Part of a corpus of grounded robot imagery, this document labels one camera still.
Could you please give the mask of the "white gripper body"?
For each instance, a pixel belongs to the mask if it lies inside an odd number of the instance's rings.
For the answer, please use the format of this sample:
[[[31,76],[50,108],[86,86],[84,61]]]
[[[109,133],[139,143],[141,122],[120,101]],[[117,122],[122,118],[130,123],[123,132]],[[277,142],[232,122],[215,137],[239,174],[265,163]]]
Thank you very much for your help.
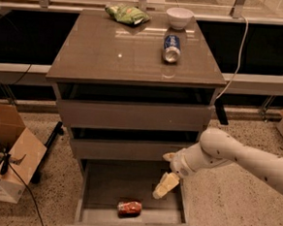
[[[170,169],[181,179],[192,176],[194,174],[194,171],[188,166],[188,163],[186,161],[185,149],[186,148],[175,152],[170,162]]]

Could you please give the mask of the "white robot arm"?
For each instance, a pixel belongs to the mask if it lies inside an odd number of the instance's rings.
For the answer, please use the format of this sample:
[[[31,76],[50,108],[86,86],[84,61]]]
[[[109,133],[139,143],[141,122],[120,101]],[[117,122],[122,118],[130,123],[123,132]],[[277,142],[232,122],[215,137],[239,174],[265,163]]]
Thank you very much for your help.
[[[207,128],[196,144],[173,153],[165,153],[171,172],[165,172],[152,195],[161,199],[179,182],[201,169],[237,163],[283,195],[283,157],[249,145],[243,145],[224,130]]]

